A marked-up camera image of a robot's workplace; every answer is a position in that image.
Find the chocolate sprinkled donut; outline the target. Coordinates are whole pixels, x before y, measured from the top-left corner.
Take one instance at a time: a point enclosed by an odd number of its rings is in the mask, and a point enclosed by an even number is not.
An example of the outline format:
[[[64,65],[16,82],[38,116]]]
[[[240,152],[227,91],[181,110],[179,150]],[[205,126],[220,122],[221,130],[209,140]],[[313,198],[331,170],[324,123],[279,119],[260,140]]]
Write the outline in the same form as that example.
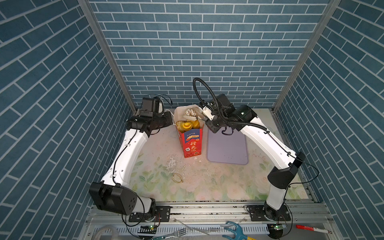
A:
[[[197,119],[198,115],[197,115],[196,111],[193,108],[189,108],[184,113],[184,118],[188,119],[188,120],[193,120],[193,119]]]

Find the red paper gift bag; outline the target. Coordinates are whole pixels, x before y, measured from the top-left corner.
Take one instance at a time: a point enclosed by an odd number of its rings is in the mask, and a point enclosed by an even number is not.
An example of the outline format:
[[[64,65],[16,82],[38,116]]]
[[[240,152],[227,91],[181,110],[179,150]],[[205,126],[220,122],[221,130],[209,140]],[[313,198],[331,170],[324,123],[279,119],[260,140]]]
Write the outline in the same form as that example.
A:
[[[197,119],[188,120],[184,118],[184,113],[187,109],[193,108],[197,115]],[[189,105],[184,107],[177,107],[172,114],[174,125],[176,126],[176,122],[183,121],[195,121],[198,120],[200,122],[200,129],[191,129],[184,133],[180,133],[177,129],[177,133],[179,136],[179,141],[182,147],[182,151],[185,158],[196,157],[202,154],[203,151],[203,129],[205,126],[205,122],[203,121],[203,114],[198,105]]]

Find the small orange bun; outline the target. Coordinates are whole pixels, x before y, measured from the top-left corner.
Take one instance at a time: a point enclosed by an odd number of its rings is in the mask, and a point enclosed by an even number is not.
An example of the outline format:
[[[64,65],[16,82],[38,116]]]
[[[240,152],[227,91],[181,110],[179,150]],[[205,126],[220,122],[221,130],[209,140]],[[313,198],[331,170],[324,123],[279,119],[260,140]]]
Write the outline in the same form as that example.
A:
[[[192,122],[182,122],[181,123],[181,129],[183,131],[189,131],[193,128],[193,123]]]

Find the small shell shaped bread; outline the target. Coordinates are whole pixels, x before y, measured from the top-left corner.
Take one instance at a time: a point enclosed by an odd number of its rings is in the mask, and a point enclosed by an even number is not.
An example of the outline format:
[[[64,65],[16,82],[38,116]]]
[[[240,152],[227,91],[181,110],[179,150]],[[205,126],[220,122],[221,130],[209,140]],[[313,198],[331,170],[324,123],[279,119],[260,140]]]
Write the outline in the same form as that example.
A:
[[[178,122],[176,122],[177,129],[178,129],[178,131],[179,131],[180,133],[184,133],[184,132],[185,132],[184,129],[182,128],[182,124],[183,124],[183,123],[184,123],[183,121],[178,121]]]

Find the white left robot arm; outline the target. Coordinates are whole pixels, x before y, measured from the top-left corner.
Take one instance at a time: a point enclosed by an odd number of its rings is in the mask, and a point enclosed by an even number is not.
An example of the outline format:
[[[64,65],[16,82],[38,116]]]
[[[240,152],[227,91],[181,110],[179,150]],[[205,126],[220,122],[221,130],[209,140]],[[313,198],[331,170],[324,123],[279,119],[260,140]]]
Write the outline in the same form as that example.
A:
[[[172,124],[173,116],[170,112],[152,117],[133,116],[127,121],[124,140],[115,160],[101,181],[93,182],[89,188],[99,210],[126,216],[141,213],[144,218],[152,218],[156,214],[155,199],[139,197],[129,189],[129,183],[139,153],[152,131]]]

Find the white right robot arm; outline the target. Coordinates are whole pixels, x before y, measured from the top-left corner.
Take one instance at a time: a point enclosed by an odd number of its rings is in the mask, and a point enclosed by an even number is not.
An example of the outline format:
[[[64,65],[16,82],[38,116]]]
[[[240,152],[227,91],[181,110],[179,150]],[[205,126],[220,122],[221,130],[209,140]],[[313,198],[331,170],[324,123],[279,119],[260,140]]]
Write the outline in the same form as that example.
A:
[[[213,133],[225,127],[237,130],[258,145],[272,160],[274,167],[268,175],[271,186],[265,210],[279,211],[289,185],[303,162],[300,154],[280,141],[247,105],[236,109],[224,94],[213,97],[209,103],[201,98],[199,101],[205,122]]]

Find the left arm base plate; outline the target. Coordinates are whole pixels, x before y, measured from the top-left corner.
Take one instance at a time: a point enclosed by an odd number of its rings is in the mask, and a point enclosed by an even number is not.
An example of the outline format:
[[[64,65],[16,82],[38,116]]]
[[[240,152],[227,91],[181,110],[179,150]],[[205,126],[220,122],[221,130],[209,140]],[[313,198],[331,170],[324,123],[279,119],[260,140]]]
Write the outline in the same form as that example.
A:
[[[139,222],[169,222],[171,215],[171,206],[156,206],[151,208],[148,213],[132,213],[129,215],[130,223]]]

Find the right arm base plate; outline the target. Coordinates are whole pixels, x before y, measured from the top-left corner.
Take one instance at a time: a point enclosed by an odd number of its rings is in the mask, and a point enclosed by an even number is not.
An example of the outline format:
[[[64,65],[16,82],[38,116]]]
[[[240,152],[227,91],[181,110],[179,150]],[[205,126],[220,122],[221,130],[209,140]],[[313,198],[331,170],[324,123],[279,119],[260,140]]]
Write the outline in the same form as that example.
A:
[[[267,204],[248,205],[246,211],[249,213],[252,222],[262,221],[290,221],[291,214],[286,205],[282,205],[279,210],[274,210]]]

